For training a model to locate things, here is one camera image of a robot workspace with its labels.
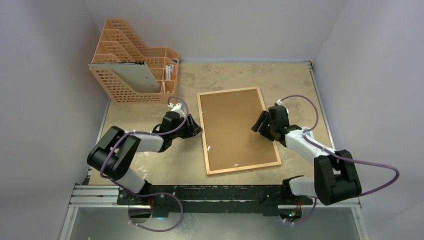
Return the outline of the orange file organizer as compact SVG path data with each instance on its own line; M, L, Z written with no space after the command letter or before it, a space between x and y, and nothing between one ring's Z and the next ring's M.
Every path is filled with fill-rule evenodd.
M175 103L180 56L168 46L147 46L132 26L123 18L108 18L91 63L145 62L160 85L159 93L139 93L133 90L117 74L108 68L89 67L89 70L117 105ZM166 65L174 65L173 93L161 93Z

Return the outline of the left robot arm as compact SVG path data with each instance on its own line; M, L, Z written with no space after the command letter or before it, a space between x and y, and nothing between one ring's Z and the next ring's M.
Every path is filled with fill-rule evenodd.
M171 147L173 140L192 138L202 131L190 113L182 116L176 111L166 112L151 133L127 133L112 126L88 154L87 164L126 189L130 199L142 205L149 199L150 183L130 168L135 154L162 153Z

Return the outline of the grey folder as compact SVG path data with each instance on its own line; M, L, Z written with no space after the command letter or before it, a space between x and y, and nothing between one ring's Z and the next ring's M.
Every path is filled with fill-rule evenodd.
M91 68L109 69L141 94L159 93L160 84L144 61L89 63Z

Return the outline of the blue white oval object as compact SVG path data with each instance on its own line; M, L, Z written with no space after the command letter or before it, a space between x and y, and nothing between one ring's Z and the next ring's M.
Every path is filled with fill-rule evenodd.
M305 136L307 136L308 138L312 138L312 139L314 139L315 137L314 137L314 133L309 129L309 128L305 128L305 129L303 129L303 134L305 135Z

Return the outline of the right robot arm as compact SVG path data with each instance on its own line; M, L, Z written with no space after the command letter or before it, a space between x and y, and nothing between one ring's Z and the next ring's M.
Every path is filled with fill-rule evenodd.
M284 106L275 105L262 111L251 129L295 151L313 165L312 177L299 175L283 180L280 196L284 202L292 204L300 196L307 196L328 206L362 193L356 166L351 162L352 154L328 148L309 135L306 127L290 124Z

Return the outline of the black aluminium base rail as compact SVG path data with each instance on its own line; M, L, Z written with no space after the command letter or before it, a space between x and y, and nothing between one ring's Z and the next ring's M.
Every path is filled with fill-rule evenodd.
M77 185L69 206L128 210L136 219L167 218L169 214L261 214L297 219L313 206L307 196L282 197L282 186L272 185L151 185L147 197L118 186Z

